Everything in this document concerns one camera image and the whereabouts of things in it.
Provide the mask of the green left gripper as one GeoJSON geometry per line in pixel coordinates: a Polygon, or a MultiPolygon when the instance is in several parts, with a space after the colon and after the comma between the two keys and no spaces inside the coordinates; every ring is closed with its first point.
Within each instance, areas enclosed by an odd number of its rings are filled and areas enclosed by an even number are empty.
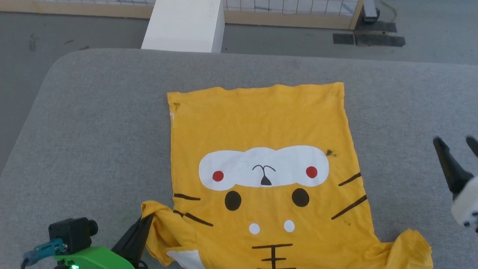
{"type": "Polygon", "coordinates": [[[127,232],[109,250],[106,247],[89,247],[72,255],[57,255],[68,269],[148,269],[142,260],[153,216],[138,218],[127,232]]]}

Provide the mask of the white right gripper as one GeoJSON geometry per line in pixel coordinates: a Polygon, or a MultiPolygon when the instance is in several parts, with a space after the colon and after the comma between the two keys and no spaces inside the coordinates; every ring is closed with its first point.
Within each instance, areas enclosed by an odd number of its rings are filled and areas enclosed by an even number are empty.
{"type": "MultiPolygon", "coordinates": [[[[452,156],[449,146],[441,137],[435,137],[432,143],[443,170],[449,191],[452,194],[452,216],[456,222],[478,233],[478,178],[459,165],[452,156]]],[[[466,137],[466,143],[478,157],[478,140],[466,137]]]]}

